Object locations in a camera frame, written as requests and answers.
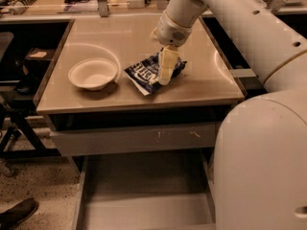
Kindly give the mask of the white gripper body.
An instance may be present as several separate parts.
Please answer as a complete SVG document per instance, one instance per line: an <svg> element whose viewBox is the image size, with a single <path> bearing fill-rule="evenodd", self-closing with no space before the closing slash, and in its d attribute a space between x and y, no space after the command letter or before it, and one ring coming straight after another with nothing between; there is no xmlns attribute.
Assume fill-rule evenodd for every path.
<svg viewBox="0 0 307 230"><path fill-rule="evenodd" d="M180 47L186 42L191 33L191 27L178 25L165 11L156 26L156 38L162 45Z"/></svg>

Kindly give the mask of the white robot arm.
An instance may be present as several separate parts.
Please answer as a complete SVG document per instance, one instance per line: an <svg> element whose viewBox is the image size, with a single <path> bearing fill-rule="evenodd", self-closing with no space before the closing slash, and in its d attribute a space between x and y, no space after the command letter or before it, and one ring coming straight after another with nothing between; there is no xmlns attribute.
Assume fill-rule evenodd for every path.
<svg viewBox="0 0 307 230"><path fill-rule="evenodd" d="M307 230L307 40L254 0L170 0L156 37L167 84L210 10L265 88L224 118L214 149L217 230Z"/></svg>

